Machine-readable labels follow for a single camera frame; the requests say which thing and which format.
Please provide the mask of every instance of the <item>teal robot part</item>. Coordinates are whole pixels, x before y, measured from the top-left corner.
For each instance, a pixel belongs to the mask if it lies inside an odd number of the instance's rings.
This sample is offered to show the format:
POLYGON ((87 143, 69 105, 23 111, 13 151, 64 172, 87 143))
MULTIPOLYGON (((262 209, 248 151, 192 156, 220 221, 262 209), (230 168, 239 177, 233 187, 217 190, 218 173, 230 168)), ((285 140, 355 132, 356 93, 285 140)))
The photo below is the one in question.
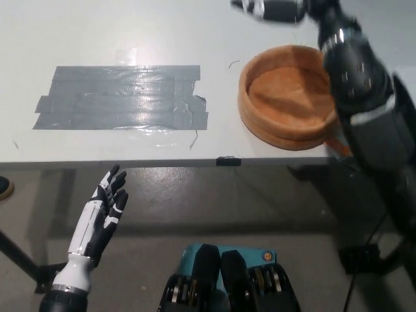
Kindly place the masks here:
POLYGON ((274 250, 193 244, 182 253, 158 312, 300 311, 274 250))

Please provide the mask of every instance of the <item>white table top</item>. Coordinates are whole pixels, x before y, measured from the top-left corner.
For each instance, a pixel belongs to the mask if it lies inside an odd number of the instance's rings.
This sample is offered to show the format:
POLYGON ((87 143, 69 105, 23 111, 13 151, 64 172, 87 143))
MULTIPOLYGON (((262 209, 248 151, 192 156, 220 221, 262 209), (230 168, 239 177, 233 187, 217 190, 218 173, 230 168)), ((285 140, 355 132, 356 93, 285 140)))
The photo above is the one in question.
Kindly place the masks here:
MULTIPOLYGON (((389 69, 414 66, 416 1, 348 0, 375 52, 389 69)), ((244 65, 275 46, 317 46, 310 22, 258 23, 228 0, 2 0, 0 11, 0 166, 70 168, 119 162, 124 166, 197 166, 234 156, 242 164, 321 163, 324 146, 283 151, 255 138, 241 122, 237 85, 244 65), (41 95, 57 66, 200 65, 195 94, 206 98, 208 130, 146 135, 139 130, 33 130, 41 95)))

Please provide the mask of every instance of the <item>black cable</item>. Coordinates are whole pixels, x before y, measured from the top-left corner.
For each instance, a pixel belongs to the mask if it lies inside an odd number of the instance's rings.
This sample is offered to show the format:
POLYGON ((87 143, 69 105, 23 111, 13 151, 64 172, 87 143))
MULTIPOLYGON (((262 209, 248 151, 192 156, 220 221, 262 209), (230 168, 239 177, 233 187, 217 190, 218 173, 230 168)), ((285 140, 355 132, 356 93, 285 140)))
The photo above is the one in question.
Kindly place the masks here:
MULTIPOLYGON (((380 229, 380 227, 382 226, 382 224, 384 223, 384 221, 385 221, 385 219, 387 218, 388 215, 389 215, 389 213, 387 211, 383 214, 382 218, 380 219, 380 221, 377 223, 377 225, 375 226, 375 228, 371 232, 371 234, 369 236, 369 239, 367 239, 367 241, 365 243, 365 246, 368 246, 371 243, 372 238, 375 236, 377 231, 380 229)), ((357 274, 354 274, 352 276, 351 283, 350 283, 350 288, 348 289, 348 294, 346 295, 343 312, 347 312, 348 308, 350 306, 352 291, 354 290, 354 286, 356 284, 356 276, 357 276, 357 274)))

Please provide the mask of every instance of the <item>table leg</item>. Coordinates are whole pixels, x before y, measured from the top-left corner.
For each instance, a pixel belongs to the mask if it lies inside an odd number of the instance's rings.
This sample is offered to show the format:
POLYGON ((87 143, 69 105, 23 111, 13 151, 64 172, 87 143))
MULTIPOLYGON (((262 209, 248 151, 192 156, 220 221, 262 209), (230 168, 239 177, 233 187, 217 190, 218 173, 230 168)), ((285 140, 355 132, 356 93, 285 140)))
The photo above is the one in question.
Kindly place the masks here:
POLYGON ((36 282, 35 293, 45 293, 65 263, 38 266, 13 240, 0 231, 0 251, 36 282))

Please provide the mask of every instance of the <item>robotic hand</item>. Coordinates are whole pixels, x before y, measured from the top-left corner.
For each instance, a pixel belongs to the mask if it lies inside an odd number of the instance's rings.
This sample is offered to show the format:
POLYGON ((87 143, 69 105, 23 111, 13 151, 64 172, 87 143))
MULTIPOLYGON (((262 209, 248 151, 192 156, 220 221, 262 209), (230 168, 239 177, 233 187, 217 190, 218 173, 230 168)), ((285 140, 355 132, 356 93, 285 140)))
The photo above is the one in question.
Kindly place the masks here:
POLYGON ((39 312, 85 312, 96 268, 123 214, 129 195, 120 190, 127 173, 114 166, 101 180, 79 218, 68 250, 68 264, 56 276, 39 312))
POLYGON ((359 23, 343 12, 339 0, 232 0, 231 4, 258 20, 298 24, 308 15, 318 25, 318 46, 344 135, 405 237, 386 258, 388 268, 382 271, 395 268, 400 260, 416 288, 416 109, 406 87, 397 75, 389 75, 359 23))

